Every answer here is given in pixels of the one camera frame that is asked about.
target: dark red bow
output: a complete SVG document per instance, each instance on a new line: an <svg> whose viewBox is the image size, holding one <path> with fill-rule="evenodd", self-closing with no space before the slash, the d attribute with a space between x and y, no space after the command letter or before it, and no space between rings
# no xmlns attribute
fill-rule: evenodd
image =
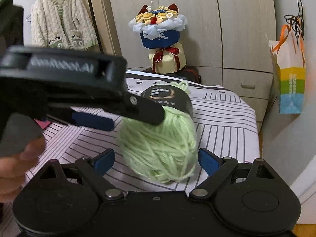
<svg viewBox="0 0 316 237"><path fill-rule="evenodd" d="M168 48L163 48L163 49L159 49L156 51L154 58L153 58L153 72L156 73L155 63L159 63L162 61L163 51L170 52L173 55L174 60L177 64L177 68L178 68L177 71L179 71L179 69L180 69L179 51L180 50L178 48L168 47Z"/></svg>

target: bed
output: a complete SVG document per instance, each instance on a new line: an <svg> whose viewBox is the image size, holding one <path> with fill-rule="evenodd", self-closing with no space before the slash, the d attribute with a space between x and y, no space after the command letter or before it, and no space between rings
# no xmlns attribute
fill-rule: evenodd
<svg viewBox="0 0 316 237"><path fill-rule="evenodd" d="M129 92L140 94L154 84L180 80L127 71L126 81ZM252 163L255 158L259 158L256 116L250 106L238 95L221 86L203 86L189 82L189 89L199 148L207 148L219 157L231 156L242 163ZM123 192L186 191L188 194L208 177L198 163L194 175L180 183L160 184L136 175L125 165L116 142L121 117L105 113L99 108L76 109L112 118L115 127L111 132L105 132L87 127L50 124L43 133L46 139L45 153L39 158L37 166L26 173L26 182L50 159L58 159L60 163L73 163L82 156L95 157L107 148L115 151L116 158L113 167L104 177ZM19 233L12 216L12 204L4 206L0 233L3 237L13 237Z"/></svg>

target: cardigan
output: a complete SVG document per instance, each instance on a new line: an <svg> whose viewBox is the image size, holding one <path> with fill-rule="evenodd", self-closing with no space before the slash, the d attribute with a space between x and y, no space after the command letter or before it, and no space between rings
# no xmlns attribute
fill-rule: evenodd
<svg viewBox="0 0 316 237"><path fill-rule="evenodd" d="M86 51L97 44L82 0L37 0L32 5L32 45Z"/></svg>

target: blue flower box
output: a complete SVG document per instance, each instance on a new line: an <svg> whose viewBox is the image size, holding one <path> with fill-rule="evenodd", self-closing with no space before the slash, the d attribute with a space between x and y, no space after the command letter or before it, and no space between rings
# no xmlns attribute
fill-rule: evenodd
<svg viewBox="0 0 316 237"><path fill-rule="evenodd" d="M176 42L178 42L180 39L180 32L176 30L167 30L163 32L163 36L168 37L168 39L158 37L153 40L150 40L150 39L145 38L143 36L143 33L140 34L143 45L146 48L156 49L156 48L167 48L175 44Z"/></svg>

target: human hand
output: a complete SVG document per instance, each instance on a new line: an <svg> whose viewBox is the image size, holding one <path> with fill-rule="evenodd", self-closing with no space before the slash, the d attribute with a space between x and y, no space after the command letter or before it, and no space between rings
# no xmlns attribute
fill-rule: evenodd
<svg viewBox="0 0 316 237"><path fill-rule="evenodd" d="M20 154L0 158L0 203L11 202L25 182L25 172L36 166L45 150L45 139L31 141Z"/></svg>

